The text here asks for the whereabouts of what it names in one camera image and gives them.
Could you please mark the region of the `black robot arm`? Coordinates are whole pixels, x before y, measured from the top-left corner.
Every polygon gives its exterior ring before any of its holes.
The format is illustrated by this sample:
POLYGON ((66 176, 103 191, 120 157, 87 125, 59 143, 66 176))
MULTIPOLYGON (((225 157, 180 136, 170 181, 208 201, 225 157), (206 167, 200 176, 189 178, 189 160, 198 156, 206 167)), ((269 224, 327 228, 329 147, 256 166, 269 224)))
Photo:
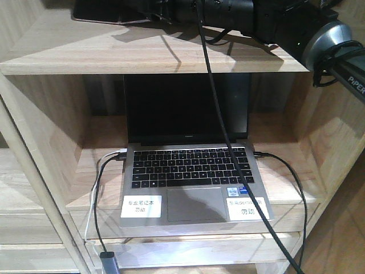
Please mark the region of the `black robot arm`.
POLYGON ((313 85, 340 82, 364 101, 364 46, 338 13, 310 1, 152 1, 163 19, 221 28, 209 44, 232 30, 284 49, 313 72, 313 85))

